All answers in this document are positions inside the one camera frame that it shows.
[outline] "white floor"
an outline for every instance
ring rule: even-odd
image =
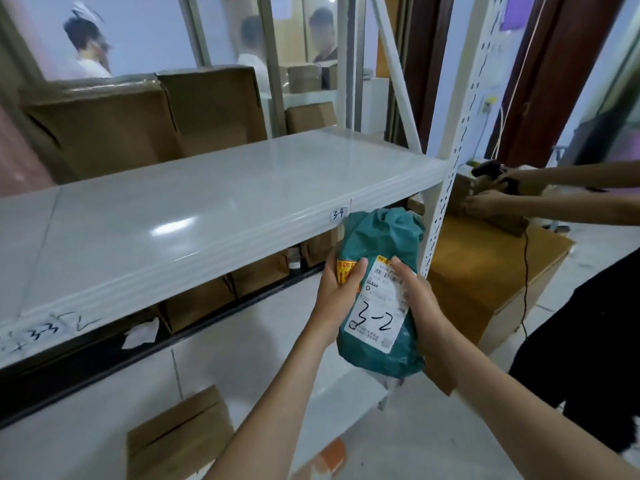
[[[571,238],[577,245],[529,315],[530,332],[564,304],[574,287],[636,249],[640,228],[574,225]],[[312,286],[317,283],[307,280],[297,291],[292,288],[283,293],[295,300],[302,288]],[[310,309],[304,306],[308,304],[297,304],[298,318],[304,313],[308,316]],[[233,319],[247,323],[244,338],[246,334],[262,337],[260,347],[251,350],[283,360],[295,339],[294,329],[301,325],[296,322],[286,333],[267,333],[273,327],[267,328],[259,318],[268,315],[276,320],[286,310],[275,299],[261,302],[260,310]],[[247,359],[250,352],[225,324],[231,322],[220,324],[216,333],[215,326],[207,329],[0,431],[0,478],[124,479],[126,432],[213,382],[236,398],[230,409],[237,425],[248,411],[247,404],[257,400],[277,367],[268,361],[253,361],[247,364],[245,380],[231,381],[228,360]],[[522,332],[517,332],[492,359],[507,370],[523,339]],[[225,347],[228,355],[215,352]],[[185,366],[186,362],[197,366]],[[315,394],[322,394],[326,383],[353,373],[347,366],[331,350],[323,361]],[[266,371],[259,381],[251,379],[256,367]],[[343,438],[348,462],[340,480],[519,478],[484,423],[459,398],[441,394],[423,374],[397,389],[384,413],[368,412]],[[640,451],[631,451],[627,458],[640,467]]]
[[[640,246],[640,228],[572,225],[576,245],[525,325],[532,332],[569,299],[572,290]],[[524,341],[519,330],[491,358],[507,371]],[[500,445],[459,397],[444,396],[417,374],[343,435],[347,465],[339,480],[518,479]],[[640,449],[625,458],[640,468]]]

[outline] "plastic bag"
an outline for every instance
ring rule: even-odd
[[[388,264],[397,256],[416,272],[423,236],[420,218],[405,209],[354,212],[345,219],[338,281],[346,281],[360,258],[369,260],[356,302],[338,334],[338,352],[356,367],[395,378],[424,368],[404,286]]]

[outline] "white shirt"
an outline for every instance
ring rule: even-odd
[[[104,79],[113,77],[100,62],[79,58],[76,59],[76,64],[76,67],[73,69],[73,74],[76,79],[85,79],[87,77],[101,77]]]
[[[269,71],[267,71],[267,65],[262,62],[260,57],[253,54],[240,54],[240,56],[238,56],[238,64],[253,67],[260,92],[271,93],[271,88],[269,87]]]

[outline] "purple paper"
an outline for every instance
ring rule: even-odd
[[[527,26],[535,0],[508,0],[507,10],[500,26],[501,32],[520,30]]]

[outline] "person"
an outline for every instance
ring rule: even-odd
[[[238,56],[238,64],[253,67],[258,89],[261,93],[270,93],[269,71],[267,71],[264,34],[260,16],[245,18],[240,25],[240,42],[242,53]]]
[[[340,286],[335,265],[334,250],[307,325],[205,480],[288,478],[324,350],[335,341],[367,269],[366,259],[361,259]],[[396,257],[391,265],[404,281],[421,346],[442,360],[460,395],[483,418],[524,478],[639,477],[626,461],[503,373],[460,334],[440,310],[427,281]]]
[[[600,189],[640,187],[640,161],[512,170],[479,180],[463,204],[475,217],[524,217],[608,225],[640,225],[640,194],[569,193],[513,196],[496,188],[521,183]],[[510,375],[617,453],[636,441],[640,415],[636,293],[640,249],[576,288],[571,298],[519,348]]]
[[[108,60],[109,44],[98,26],[75,11],[74,16],[66,21],[63,28],[77,51],[74,76],[78,79],[112,77]]]
[[[318,51],[314,64],[338,60],[338,47],[335,44],[333,12],[327,7],[320,7],[309,17],[311,43]]]

